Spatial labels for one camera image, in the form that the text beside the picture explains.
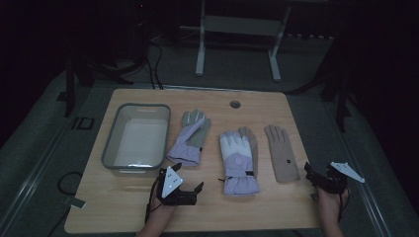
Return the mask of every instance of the gray floor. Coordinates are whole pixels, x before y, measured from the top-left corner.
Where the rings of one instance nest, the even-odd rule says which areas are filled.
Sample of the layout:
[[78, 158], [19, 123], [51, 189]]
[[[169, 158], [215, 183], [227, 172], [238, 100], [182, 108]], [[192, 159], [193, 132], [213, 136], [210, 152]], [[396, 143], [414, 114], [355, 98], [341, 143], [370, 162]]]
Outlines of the gray floor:
[[[235, 45], [227, 48], [219, 40], [209, 41], [205, 73], [195, 76], [198, 53], [196, 35], [185, 34], [182, 43], [171, 45], [156, 38], [162, 47], [158, 65], [160, 81], [166, 89], [213, 88], [284, 92], [310, 81], [331, 41], [287, 38], [281, 44], [278, 61], [283, 80], [274, 82], [263, 45], [257, 49]], [[152, 46], [151, 63], [159, 50]], [[126, 75], [131, 88], [150, 88], [148, 69]], [[32, 111], [0, 151], [1, 236], [47, 236], [67, 206], [67, 198], [56, 183], [67, 172], [83, 172], [112, 92], [121, 85], [101, 80], [93, 88], [77, 87], [76, 108], [64, 118], [65, 105], [56, 101], [65, 89], [64, 74], [55, 78]], [[377, 139], [357, 109], [348, 103], [352, 116], [345, 119], [342, 133], [334, 122], [336, 103], [319, 98], [322, 86], [298, 96], [288, 96], [308, 159], [321, 172], [331, 161], [349, 162], [367, 180], [363, 185], [350, 181], [351, 202], [341, 221], [346, 236], [416, 236], [417, 214], [413, 211], [389, 167]], [[93, 118], [91, 130], [72, 129], [76, 117]], [[41, 167], [39, 182], [30, 191], [25, 181], [36, 180], [31, 173]], [[67, 184], [76, 189], [78, 178]], [[18, 192], [29, 194], [13, 203]], [[61, 222], [52, 236], [72, 236]], [[132, 233], [87, 236], [132, 236]], [[266, 230], [245, 232], [168, 233], [164, 236], [322, 236], [319, 229]]]

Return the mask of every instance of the lavender glove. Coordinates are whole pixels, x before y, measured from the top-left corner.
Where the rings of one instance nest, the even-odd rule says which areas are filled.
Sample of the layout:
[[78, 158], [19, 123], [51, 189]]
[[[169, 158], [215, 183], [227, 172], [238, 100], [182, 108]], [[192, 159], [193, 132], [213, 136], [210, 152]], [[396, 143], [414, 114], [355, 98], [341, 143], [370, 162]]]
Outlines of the lavender glove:
[[192, 113], [184, 112], [182, 117], [182, 130], [167, 159], [185, 166], [198, 166], [201, 163], [201, 152], [210, 129], [210, 119], [204, 112], [194, 110]]
[[249, 196], [260, 192], [253, 174], [252, 151], [247, 136], [227, 131], [220, 136], [221, 155], [224, 162], [224, 194]]

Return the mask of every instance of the table leg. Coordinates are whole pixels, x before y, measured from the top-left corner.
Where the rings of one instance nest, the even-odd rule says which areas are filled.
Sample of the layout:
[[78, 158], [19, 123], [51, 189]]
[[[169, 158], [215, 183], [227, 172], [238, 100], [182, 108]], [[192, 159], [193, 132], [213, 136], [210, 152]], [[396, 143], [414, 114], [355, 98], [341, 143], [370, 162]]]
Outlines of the table leg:
[[281, 81], [281, 74], [280, 74], [280, 69], [278, 68], [278, 61], [277, 61], [277, 52], [280, 47], [281, 39], [284, 36], [284, 31], [286, 29], [290, 12], [291, 12], [291, 7], [288, 7], [284, 14], [283, 21], [278, 28], [277, 40], [275, 42], [274, 48], [268, 51], [269, 62], [271, 63], [271, 70], [272, 70], [272, 76], [273, 76], [274, 81]]
[[345, 132], [345, 112], [346, 112], [346, 93], [348, 89], [349, 83], [349, 75], [345, 73], [342, 75], [342, 84], [339, 90], [339, 97], [338, 97], [338, 110], [336, 112], [336, 122], [342, 132]]
[[197, 69], [195, 74], [202, 76], [204, 74], [204, 62], [206, 59], [206, 45], [205, 45], [205, 34], [206, 34], [206, 0], [201, 1], [201, 29], [200, 29], [200, 48], [198, 50]]
[[75, 98], [74, 98], [74, 68], [73, 68], [73, 57], [68, 55], [65, 61], [65, 117], [70, 117], [71, 112], [74, 109]]

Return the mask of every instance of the metal stand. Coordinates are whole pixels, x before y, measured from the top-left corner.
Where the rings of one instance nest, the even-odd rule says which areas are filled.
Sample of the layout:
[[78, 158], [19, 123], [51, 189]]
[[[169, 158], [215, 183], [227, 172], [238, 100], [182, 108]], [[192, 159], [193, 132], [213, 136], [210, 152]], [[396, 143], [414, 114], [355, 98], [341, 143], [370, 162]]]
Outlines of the metal stand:
[[245, 34], [256, 36], [276, 37], [275, 45], [268, 51], [271, 64], [272, 77], [274, 81], [280, 81], [280, 69], [278, 67], [277, 53], [280, 47], [281, 39], [284, 36], [284, 30], [290, 16], [291, 7], [288, 7], [281, 21], [246, 19], [234, 17], [221, 17], [206, 15], [206, 0], [201, 1], [201, 31], [200, 47], [198, 51], [197, 69], [195, 74], [202, 76], [204, 74], [204, 63], [206, 57], [206, 32], [222, 32], [233, 34]]

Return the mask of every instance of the tan glove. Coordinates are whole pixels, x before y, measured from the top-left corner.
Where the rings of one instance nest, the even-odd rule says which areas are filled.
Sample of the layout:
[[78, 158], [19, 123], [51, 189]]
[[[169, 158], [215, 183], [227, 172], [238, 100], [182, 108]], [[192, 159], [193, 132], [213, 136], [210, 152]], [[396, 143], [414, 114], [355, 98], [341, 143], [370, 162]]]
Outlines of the tan glove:
[[265, 133], [269, 140], [272, 165], [277, 182], [286, 183], [299, 180], [298, 167], [287, 131], [270, 124], [265, 126]]

